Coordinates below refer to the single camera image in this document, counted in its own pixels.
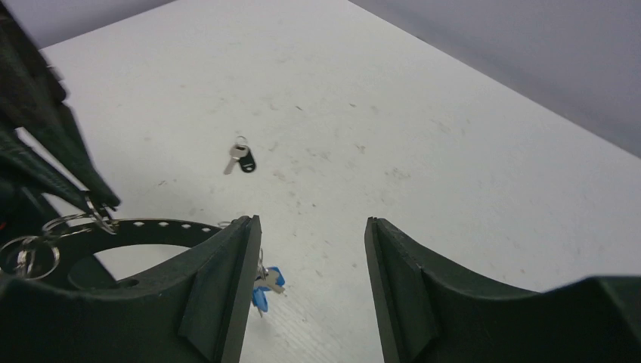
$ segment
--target key ring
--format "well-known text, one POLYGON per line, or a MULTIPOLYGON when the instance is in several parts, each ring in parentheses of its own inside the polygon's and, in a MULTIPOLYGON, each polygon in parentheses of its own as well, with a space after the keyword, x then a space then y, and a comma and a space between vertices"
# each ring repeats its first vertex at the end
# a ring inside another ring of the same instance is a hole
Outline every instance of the key ring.
POLYGON ((53 234, 54 228, 56 228, 58 225, 63 225, 65 223, 75 221, 77 219, 85 219, 89 218, 94 223, 103 231, 107 232, 108 234, 116 234, 116 231, 114 231, 113 226, 116 225, 116 223, 113 222, 113 218, 109 214, 106 208, 101 208, 104 214, 100 214, 98 212, 98 209, 94 206, 94 201, 91 199, 89 196, 89 193, 85 194, 85 201, 87 202, 87 206, 89 207, 89 213, 79 213, 79 214, 72 214, 70 216, 64 216, 64 217, 59 217, 56 219, 52 219, 51 221, 45 223, 45 225, 42 226, 42 233, 44 234, 45 237, 49 238, 54 238, 54 239, 60 239, 68 236, 73 236, 74 234, 78 233, 84 233, 84 232, 89 232, 91 231, 90 227, 85 227, 83 229, 79 229, 77 231, 72 231, 68 233, 63 233, 63 234, 53 234))
MULTIPOLYGON (((28 247, 29 244, 38 240, 39 238, 40 237, 38 236, 22 236, 22 237, 14 238, 13 240, 10 240, 9 242, 7 242, 2 248, 0 248, 0 256, 2 255, 2 252, 4 252, 7 249, 7 247, 9 247, 12 244, 20 243, 23 245, 23 247, 28 247)), ((47 270, 42 275, 35 276, 34 278, 30 277, 29 274, 33 269, 33 263, 36 258, 36 250, 24 249, 24 250, 21 250, 17 256, 17 266, 14 269, 14 271, 20 271, 20 272, 18 272, 18 274, 16 275, 19 275, 20 277, 26 280, 39 280, 41 278, 49 276, 50 273, 52 273, 56 269, 56 267, 58 267, 58 265, 60 264, 60 251, 56 246, 52 246, 50 244, 46 244, 46 246, 51 251, 51 256, 54 259, 54 263, 49 270, 47 270), (31 254, 31 260, 29 263, 27 263, 29 254, 31 254)), ((0 264, 0 274, 2 273, 8 273, 8 272, 3 270, 2 264, 0 264)))
POLYGON ((107 232, 108 234, 116 234, 116 231, 113 230, 112 224, 113 224, 113 218, 111 217, 111 214, 107 211, 107 208, 101 208, 102 211, 104 212, 104 215, 101 215, 100 212, 95 207, 94 201, 91 199, 91 196, 89 193, 85 194, 85 202, 87 202, 87 206, 89 207, 89 218, 91 218, 98 227, 100 227, 103 231, 107 232))
POLYGON ((247 143, 248 143, 247 138, 242 135, 237 136, 235 142, 236 142, 236 145, 240 145, 240 146, 247 146, 247 143))
POLYGON ((258 266, 257 269, 258 269, 259 277, 264 280, 265 279, 266 268, 262 264, 262 248, 261 248, 261 251, 260 251, 259 266, 258 266))

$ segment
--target gray wall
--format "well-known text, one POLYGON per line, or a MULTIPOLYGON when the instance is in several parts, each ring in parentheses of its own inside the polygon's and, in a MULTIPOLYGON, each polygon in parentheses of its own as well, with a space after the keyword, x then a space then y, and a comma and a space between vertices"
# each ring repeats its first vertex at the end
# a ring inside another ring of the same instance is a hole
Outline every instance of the gray wall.
POLYGON ((172 0, 2 0, 40 47, 140 14, 172 0))
POLYGON ((351 1, 641 157, 641 1, 351 1))

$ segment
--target metal ring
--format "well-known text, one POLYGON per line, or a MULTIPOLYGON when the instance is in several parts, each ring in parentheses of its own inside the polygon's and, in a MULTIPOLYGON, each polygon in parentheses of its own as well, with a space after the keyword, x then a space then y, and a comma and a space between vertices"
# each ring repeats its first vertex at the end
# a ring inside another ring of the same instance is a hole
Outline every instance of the metal ring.
POLYGON ((247 146, 248 143, 249 143, 249 141, 247 141, 247 138, 245 136, 237 136, 236 137, 236 145, 247 146))
MULTIPOLYGON (((0 254, 2 254, 2 251, 5 248, 7 248, 7 246, 10 246, 15 243, 20 243, 26 246, 37 238, 38 238, 37 236, 22 236, 22 237, 14 238, 13 240, 10 240, 7 244, 5 244, 2 248, 0 248, 0 254)), ((27 250, 20 250, 16 257, 17 263, 16 263, 16 268, 14 268, 14 272, 18 271, 18 269, 20 269, 21 271, 15 273, 14 275, 20 276, 21 278, 26 278, 26 275, 28 275, 31 272, 31 268, 33 267, 34 255, 35 254, 32 255, 31 261, 27 263, 27 250)), ((0 272, 3 272, 2 265, 0 265, 0 272)))
MULTIPOLYGON (((2 251, 5 248, 7 248, 8 246, 10 246, 12 244, 21 242, 22 244, 26 245, 26 244, 30 244, 31 242, 33 242, 34 240, 37 240, 37 239, 38 239, 38 236, 23 236, 23 237, 14 238, 13 240, 10 240, 9 242, 7 242, 2 248, 0 248, 0 253, 2 253, 2 251)), ((54 247, 54 246, 51 246, 51 245, 48 245, 48 247, 51 250, 51 255, 54 257, 54 264, 52 265, 52 267, 46 273, 44 273, 44 274, 42 274, 40 276, 36 276, 34 278, 31 278, 31 277, 22 277, 22 278, 24 278, 26 280, 39 280, 41 278, 49 276, 50 273, 52 273, 56 269, 56 267, 58 267, 58 265, 60 264, 60 251, 59 251, 59 249, 57 247, 54 247)), ((32 266, 33 266, 33 262, 31 264, 29 264, 29 267, 27 268, 27 271, 30 271, 32 266)), ((8 274, 6 271, 4 271, 2 269, 2 265, 0 265, 0 273, 8 274)))
POLYGON ((103 231, 107 232, 108 234, 116 234, 116 231, 114 231, 112 227, 113 218, 111 217, 111 214, 107 211, 107 209, 102 208, 104 216, 101 215, 100 212, 98 212, 98 209, 96 209, 94 202, 91 200, 89 193, 85 194, 85 202, 87 202, 87 206, 89 207, 90 213, 88 214, 88 217, 91 218, 91 220, 93 220, 94 223, 103 231))
MULTIPOLYGON (((64 216, 64 217, 59 217, 59 218, 56 218, 56 219, 52 219, 51 221, 45 223, 45 225, 42 226, 42 233, 44 233, 45 237, 50 237, 51 233, 52 233, 52 230, 54 228, 56 228, 58 225, 62 225, 62 224, 65 224, 67 222, 75 221, 77 219, 85 219, 85 218, 89 218, 89 216, 87 214, 85 214, 85 213, 80 213, 80 214, 72 214, 70 216, 64 216)), ((66 237, 66 236, 70 236, 70 235, 71 234, 62 234, 62 235, 59 235, 58 237, 66 237)))

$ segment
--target white surface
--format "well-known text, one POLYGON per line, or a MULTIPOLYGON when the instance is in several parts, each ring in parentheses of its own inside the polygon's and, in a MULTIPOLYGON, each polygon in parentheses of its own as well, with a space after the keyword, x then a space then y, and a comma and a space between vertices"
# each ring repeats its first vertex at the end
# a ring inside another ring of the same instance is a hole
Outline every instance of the white surface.
POLYGON ((241 361, 382 361, 368 216, 528 289, 641 273, 641 161, 351 3, 182 0, 45 53, 118 216, 261 216, 287 292, 241 361), (223 175, 237 135, 258 168, 223 175))

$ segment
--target silver key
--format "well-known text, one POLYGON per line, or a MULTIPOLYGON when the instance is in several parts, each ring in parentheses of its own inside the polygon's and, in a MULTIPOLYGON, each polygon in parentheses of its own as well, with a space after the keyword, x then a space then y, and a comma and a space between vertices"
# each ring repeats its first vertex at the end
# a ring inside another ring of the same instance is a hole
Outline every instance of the silver key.
POLYGON ((247 146, 235 144, 234 146, 229 149, 229 155, 231 156, 231 159, 229 159, 229 164, 227 164, 227 167, 225 168, 225 171, 223 174, 228 175, 231 174, 231 171, 234 170, 234 166, 236 163, 238 163, 238 160, 241 157, 245 157, 249 153, 249 148, 247 146))

